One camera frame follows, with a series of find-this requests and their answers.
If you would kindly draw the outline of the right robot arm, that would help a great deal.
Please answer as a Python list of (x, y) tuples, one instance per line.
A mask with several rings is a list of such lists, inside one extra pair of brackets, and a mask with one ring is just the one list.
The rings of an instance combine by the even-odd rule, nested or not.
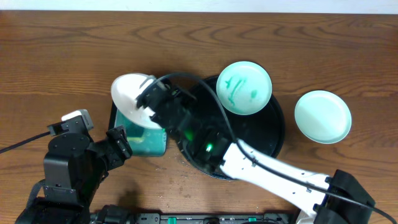
[(373, 198), (351, 174), (336, 170), (330, 177), (302, 170), (237, 138), (214, 90), (204, 80), (197, 82), (215, 103), (219, 122), (195, 113), (197, 98), (189, 91), (152, 77), (139, 85), (136, 98), (137, 107), (153, 111), (150, 119), (176, 140), (192, 166), (257, 185), (301, 209), (310, 223), (367, 223), (377, 211)]

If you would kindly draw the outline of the mint plate with one smear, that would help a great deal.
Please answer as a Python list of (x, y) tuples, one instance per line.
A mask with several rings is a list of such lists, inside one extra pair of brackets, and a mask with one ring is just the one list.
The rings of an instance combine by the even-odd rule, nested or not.
[(336, 94), (314, 90), (296, 103), (294, 118), (303, 135), (321, 144), (334, 144), (349, 134), (352, 115), (348, 105)]

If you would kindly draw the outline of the green scrubbing sponge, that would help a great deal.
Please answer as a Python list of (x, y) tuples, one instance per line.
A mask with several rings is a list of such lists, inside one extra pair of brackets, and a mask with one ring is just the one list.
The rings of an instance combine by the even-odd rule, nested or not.
[(126, 128), (126, 137), (129, 142), (141, 143), (144, 141), (145, 128), (141, 126), (128, 126)]

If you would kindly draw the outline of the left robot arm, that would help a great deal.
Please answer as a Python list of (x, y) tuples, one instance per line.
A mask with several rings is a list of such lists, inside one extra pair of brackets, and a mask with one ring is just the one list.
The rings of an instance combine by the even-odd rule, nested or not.
[(95, 142), (86, 129), (56, 135), (44, 157), (45, 178), (36, 183), (16, 223), (89, 223), (90, 205), (109, 171), (132, 156), (123, 126)]

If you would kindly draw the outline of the mint plate with three smears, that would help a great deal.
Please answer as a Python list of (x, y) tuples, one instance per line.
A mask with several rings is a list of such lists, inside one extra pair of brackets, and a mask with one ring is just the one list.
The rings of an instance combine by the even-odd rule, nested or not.
[(270, 101), (272, 81), (267, 71), (254, 62), (228, 65), (218, 76), (216, 94), (221, 104), (238, 115), (251, 115)]

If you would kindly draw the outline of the white plate with smears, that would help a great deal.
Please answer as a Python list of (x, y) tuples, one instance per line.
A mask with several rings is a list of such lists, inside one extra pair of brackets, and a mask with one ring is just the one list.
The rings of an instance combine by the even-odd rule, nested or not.
[(137, 107), (137, 97), (156, 80), (152, 75), (129, 73), (117, 77), (111, 85), (111, 97), (117, 109), (131, 122), (148, 129), (161, 129), (150, 120), (150, 108)]

